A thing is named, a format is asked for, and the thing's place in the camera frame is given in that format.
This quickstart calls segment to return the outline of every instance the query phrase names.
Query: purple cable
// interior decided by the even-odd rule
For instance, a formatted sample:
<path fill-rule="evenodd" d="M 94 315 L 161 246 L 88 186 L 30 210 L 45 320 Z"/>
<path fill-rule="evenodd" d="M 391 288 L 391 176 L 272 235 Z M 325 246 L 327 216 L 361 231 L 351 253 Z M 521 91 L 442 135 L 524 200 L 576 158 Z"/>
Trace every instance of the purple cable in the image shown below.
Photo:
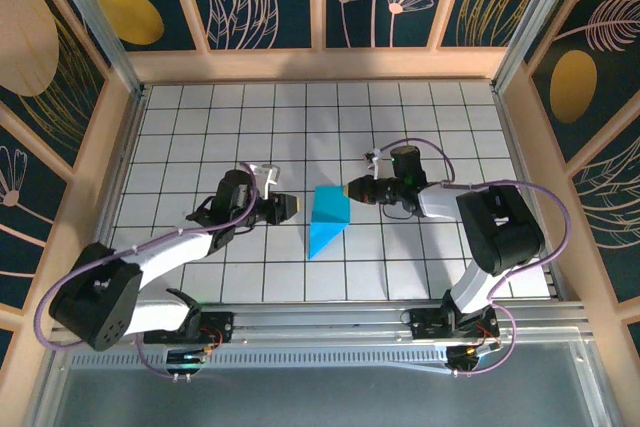
<path fill-rule="evenodd" d="M 511 356 L 511 354 L 513 353 L 515 347 L 516 347 L 516 319 L 513 317 L 513 314 L 509 311 L 509 309 L 507 309 L 506 307 L 500 305 L 500 304 L 496 304 L 493 301 L 493 297 L 496 294 L 496 292 L 498 291 L 498 289 L 505 284 L 505 282 L 507 282 L 511 277 L 513 277 L 514 275 L 518 275 L 521 272 L 524 272 L 525 270 L 530 270 L 533 269 L 534 267 L 538 267 L 540 265 L 546 264 L 548 262 L 551 262 L 552 260 L 557 259 L 560 254 L 562 253 L 562 251 L 564 251 L 564 249 L 567 247 L 567 245 L 569 244 L 569 238 L 571 237 L 571 232 L 573 230 L 573 226 L 571 223 L 571 215 L 569 214 L 569 210 L 567 209 L 566 205 L 564 205 L 564 203 L 562 202 L 562 200 L 560 200 L 560 198 L 554 194 L 553 192 L 551 192 L 549 189 L 547 189 L 546 187 L 542 187 L 541 185 L 537 185 L 537 184 L 532 184 L 530 182 L 521 182 L 521 181 L 517 181 L 517 180 L 496 180 L 496 181 L 492 181 L 492 182 L 484 182 L 481 184 L 472 184 L 469 186 L 464 186 L 464 185 L 453 185 L 453 184 L 449 184 L 444 182 L 442 184 L 443 187 L 445 188 L 461 188 L 461 187 L 466 187 L 470 190 L 479 190 L 479 189 L 484 189 L 486 187 L 491 187 L 491 186 L 500 186 L 500 185 L 512 185 L 514 187 L 526 187 L 532 190 L 536 190 L 538 192 L 542 192 L 543 194 L 548 195 L 549 197 L 551 197 L 551 199 L 558 205 L 558 207 L 560 208 L 560 210 L 562 211 L 562 215 L 564 216 L 564 236 L 562 237 L 562 241 L 560 242 L 560 244 L 558 245 L 558 247 L 556 247 L 556 249 L 551 252 L 548 256 L 544 257 L 543 259 L 537 260 L 536 262 L 532 262 L 530 264 L 525 265 L 524 267 L 520 267 L 519 269 L 514 269 L 511 270 L 509 273 L 507 273 L 504 277 L 502 277 L 502 279 L 500 279 L 496 285 L 493 286 L 493 288 L 489 291 L 489 294 L 487 295 L 487 300 L 489 301 L 489 304 L 498 309 L 501 310 L 502 312 L 504 312 L 507 317 L 509 317 L 509 320 L 511 321 L 511 327 L 512 327 L 512 339 L 511 339 L 511 345 L 509 346 L 509 350 L 507 351 L 507 353 L 500 359 L 498 360 L 495 364 L 490 365 L 489 367 L 485 367 L 483 369 L 478 369 L 478 370 L 472 370 L 469 372 L 465 372 L 466 375 L 471 376 L 471 375 L 476 375 L 476 374 L 484 374 L 487 372 L 492 371 L 493 369 L 499 367 L 500 365 L 504 364 L 507 359 Z"/>
<path fill-rule="evenodd" d="M 567 207 L 564 205 L 564 203 L 562 202 L 562 200 L 560 200 L 560 198 L 554 194 L 553 192 L 551 192 L 549 189 L 542 187 L 541 185 L 537 185 L 537 184 L 532 184 L 530 182 L 520 182 L 517 180 L 496 180 L 496 181 L 492 181 L 492 182 L 483 182 L 480 184 L 471 184 L 471 185 L 455 185 L 453 184 L 453 182 L 455 182 L 455 178 L 456 178 L 456 174 L 455 174 L 455 170 L 453 169 L 453 163 L 451 162 L 451 159 L 449 159 L 449 157 L 447 156 L 447 154 L 444 153 L 444 151 L 438 147 L 436 144 L 434 144 L 433 142 L 430 142 L 426 139 L 420 139 L 417 137 L 411 137 L 408 139 L 400 139 L 397 140 L 395 142 L 391 142 L 388 145 L 385 145 L 384 147 L 382 147 L 380 149 L 381 152 L 384 152 L 385 150 L 395 146 L 395 145 L 399 145 L 402 144 L 403 142 L 422 142 L 424 144 L 427 144 L 431 147 L 433 147 L 435 150 L 437 150 L 440 155 L 442 156 L 442 158 L 444 159 L 445 163 L 447 164 L 447 166 L 449 167 L 449 169 L 451 170 L 451 180 L 449 181 L 443 181 L 442 182 L 442 186 L 446 187 L 446 188 L 467 188 L 469 190 L 480 190 L 480 189 L 484 189 L 486 187 L 491 187 L 491 186 L 500 186 L 500 185 L 511 185 L 514 187 L 526 187 L 532 190 L 536 190 L 538 192 L 542 192 L 543 194 L 548 195 L 549 197 L 551 197 L 551 199 L 558 205 L 558 207 L 560 208 L 560 210 L 562 211 L 562 215 L 564 216 L 564 237 L 562 238 L 562 241 L 560 242 L 560 244 L 558 245 L 558 247 L 551 252 L 551 254 L 549 254 L 547 257 L 537 260 L 536 262 L 532 262 L 531 264 L 527 264 L 524 267 L 521 267 L 519 269 L 514 269 L 511 270 L 509 273 L 507 273 L 504 277 L 502 277 L 502 279 L 500 279 L 496 285 L 493 286 L 493 288 L 489 291 L 489 294 L 487 295 L 487 300 L 489 301 L 489 304 L 498 309 L 501 310 L 502 312 L 504 312 L 507 317 L 509 317 L 509 320 L 511 321 L 511 326 L 512 326 L 512 340 L 511 340 L 511 345 L 509 346 L 509 350 L 507 351 L 507 353 L 499 360 L 497 361 L 495 364 L 490 365 L 489 367 L 483 368 L 483 369 L 478 369 L 478 370 L 472 370 L 470 372 L 466 372 L 467 375 L 471 376 L 471 375 L 476 375 L 476 374 L 483 374 L 486 372 L 490 372 L 493 369 L 499 367 L 500 365 L 502 365 L 503 363 L 505 363 L 507 361 L 507 359 L 511 356 L 511 354 L 513 353 L 513 350 L 515 349 L 516 346 L 516 319 L 513 317 L 513 314 L 509 311 L 509 309 L 507 309 L 506 307 L 496 304 L 493 301 L 493 296 L 496 294 L 496 292 L 498 291 L 498 289 L 500 289 L 500 287 L 502 287 L 505 282 L 507 282 L 511 277 L 513 277 L 514 275 L 518 275 L 521 272 L 524 272 L 525 270 L 529 270 L 529 269 L 533 269 L 534 267 L 539 267 L 543 264 L 546 264 L 548 262 L 551 262 L 552 260 L 555 260 L 556 258 L 558 258 L 558 256 L 560 256 L 560 254 L 564 251 L 564 249 L 567 247 L 567 245 L 569 244 L 569 238 L 571 236 L 571 232 L 573 230 L 572 224 L 571 224 L 571 216 L 569 214 L 569 211 L 567 210 Z"/>
<path fill-rule="evenodd" d="M 442 186 L 445 188 L 449 188 L 449 189 L 455 189 L 455 188 L 468 188 L 469 190 L 480 190 L 480 189 L 484 189 L 486 187 L 492 187 L 492 186 L 500 186 L 500 185 L 511 185 L 514 187 L 526 187 L 529 188 L 531 190 L 536 190 L 538 192 L 542 192 L 543 194 L 548 195 L 549 197 L 551 197 L 551 200 L 553 200 L 558 207 L 560 208 L 560 210 L 562 211 L 562 215 L 564 216 L 564 236 L 562 237 L 562 241 L 560 242 L 560 244 L 558 245 L 558 247 L 556 247 L 556 249 L 551 252 L 548 256 L 537 260 L 535 262 L 532 262 L 530 264 L 525 265 L 524 267 L 520 267 L 519 269 L 514 269 L 511 272 L 509 272 L 508 274 L 506 274 L 502 279 L 500 279 L 498 281 L 498 283 L 496 285 L 493 286 L 493 288 L 489 291 L 489 294 L 487 295 L 487 299 L 489 301 L 491 301 L 493 299 L 493 296 L 495 295 L 496 291 L 502 287 L 502 285 L 507 282 L 511 277 L 513 277 L 514 275 L 518 275 L 521 272 L 524 272 L 525 270 L 530 270 L 533 269 L 534 267 L 539 267 L 541 265 L 547 264 L 549 262 L 551 262 L 552 260 L 555 260 L 558 258 L 558 256 L 562 253 L 562 251 L 564 251 L 564 249 L 567 247 L 567 245 L 569 244 L 569 238 L 571 237 L 571 232 L 573 230 L 573 226 L 571 223 L 571 216 L 569 214 L 569 211 L 567 210 L 567 207 L 564 205 L 564 203 L 562 202 L 562 200 L 560 200 L 560 198 L 554 194 L 553 192 L 551 192 L 549 189 L 547 189 L 546 187 L 542 187 L 541 185 L 538 184 L 532 184 L 531 182 L 521 182 L 519 180 L 495 180 L 495 181 L 491 181 L 491 182 L 483 182 L 481 184 L 471 184 L 471 185 L 454 185 L 454 184 L 449 184 L 449 183 L 443 183 Z"/>
<path fill-rule="evenodd" d="M 38 303 L 38 307 L 36 308 L 36 312 L 35 315 L 33 316 L 33 331 L 36 334 L 36 338 L 38 339 L 38 341 L 44 345 L 45 347 L 51 349 L 51 350 L 71 350 L 75 347 L 77 347 L 78 345 L 82 344 L 82 341 L 79 340 L 77 342 L 72 342 L 70 344 L 60 344 L 58 342 L 52 342 L 49 339 L 47 339 L 44 335 L 44 333 L 42 332 L 42 315 L 44 314 L 44 308 L 45 305 L 47 304 L 47 302 L 49 302 L 49 300 L 51 300 L 51 298 L 55 295 L 55 293 L 60 289 L 60 287 L 62 287 L 65 283 L 67 283 L 68 281 L 70 281 L 71 279 L 74 279 L 76 277 L 78 277 L 79 275 L 84 274 L 85 272 L 88 272 L 89 270 L 95 269 L 96 267 L 100 267 L 101 265 L 107 264 L 113 260 L 117 260 L 120 259 L 122 257 L 128 257 L 129 255 L 134 255 L 138 252 L 144 252 L 145 250 L 151 249 L 153 247 L 157 247 L 160 244 L 163 244 L 164 242 L 174 239 L 176 237 L 180 237 L 183 234 L 207 234 L 210 232 L 215 232 L 216 230 L 222 230 L 222 229 L 226 229 L 227 227 L 232 227 L 240 222 L 242 222 L 245 218 L 247 218 L 247 216 L 251 213 L 251 211 L 253 210 L 253 207 L 256 204 L 256 199 L 258 197 L 258 189 L 256 186 L 256 177 L 253 174 L 253 171 L 251 170 L 251 167 L 249 166 L 249 164 L 245 163 L 245 162 L 239 162 L 239 164 L 244 167 L 248 172 L 249 175 L 251 176 L 251 196 L 249 199 L 249 206 L 247 207 L 247 209 L 242 213 L 242 215 L 240 215 L 239 217 L 229 221 L 229 222 L 225 222 L 224 224 L 218 224 L 218 225 L 212 225 L 210 227 L 196 227 L 193 229 L 178 229 L 174 232 L 169 232 L 168 234 L 162 235 L 160 237 L 158 237 L 157 239 L 152 239 L 149 240 L 148 242 L 145 242 L 144 244 L 139 245 L 138 247 L 132 248 L 132 249 L 128 249 L 128 250 L 124 250 L 122 252 L 116 252 L 108 257 L 104 257 L 102 259 L 98 259 L 98 260 L 94 260 L 93 262 L 89 262 L 88 264 L 83 265 L 82 267 L 78 267 L 77 269 L 69 272 L 67 275 L 65 275 L 64 277 L 62 277 L 60 280 L 58 280 L 55 284 L 53 284 L 51 286 L 51 288 L 49 290 L 47 290 L 47 292 L 44 294 L 44 296 L 42 297 L 42 299 L 40 300 L 40 303 Z"/>
<path fill-rule="evenodd" d="M 144 353 L 142 352 L 142 333 L 137 333 L 136 334 L 136 349 L 138 350 L 138 357 L 140 357 L 140 361 L 142 362 L 142 365 L 144 365 L 147 369 L 149 369 L 151 372 L 153 372 L 154 374 L 164 378 L 164 379 L 178 379 L 180 378 L 180 376 L 173 376 L 171 375 L 169 372 L 160 370 L 160 369 L 156 369 L 153 365 L 151 365 L 151 362 L 149 362 L 147 360 L 147 358 L 144 356 Z"/>
<path fill-rule="evenodd" d="M 511 326 L 512 326 L 511 330 L 513 332 L 511 334 L 511 345 L 509 346 L 509 350 L 507 350 L 507 353 L 504 356 L 502 356 L 500 360 L 498 360 L 495 364 L 491 364 L 489 367 L 485 367 L 483 369 L 470 370 L 469 372 L 464 372 L 465 375 L 472 376 L 477 374 L 486 374 L 487 372 L 491 372 L 493 369 L 497 369 L 502 364 L 504 364 L 509 357 L 511 357 L 511 354 L 516 348 L 516 319 L 513 317 L 513 314 L 506 307 L 500 304 L 494 304 L 493 302 L 491 302 L 491 306 L 498 310 L 501 310 L 507 315 L 507 317 L 509 317 L 509 320 L 511 321 Z"/>
<path fill-rule="evenodd" d="M 436 144 L 434 144 L 430 140 L 420 139 L 418 137 L 409 137 L 408 139 L 400 139 L 400 140 L 396 140 L 395 142 L 391 142 L 390 144 L 385 145 L 384 147 L 382 147 L 380 149 L 380 152 L 384 152 L 385 150 L 390 149 L 391 147 L 394 147 L 396 145 L 400 145 L 403 142 L 422 142 L 423 144 L 427 144 L 428 146 L 430 146 L 430 147 L 434 148 L 435 150 L 437 150 L 438 153 L 444 159 L 445 163 L 447 164 L 447 167 L 449 167 L 449 170 L 451 171 L 451 178 L 448 180 L 448 182 L 455 182 L 456 181 L 456 171 L 453 168 L 453 163 L 451 162 L 451 159 L 447 156 L 447 154 L 444 153 L 444 150 L 442 150 L 440 147 L 438 147 Z"/>

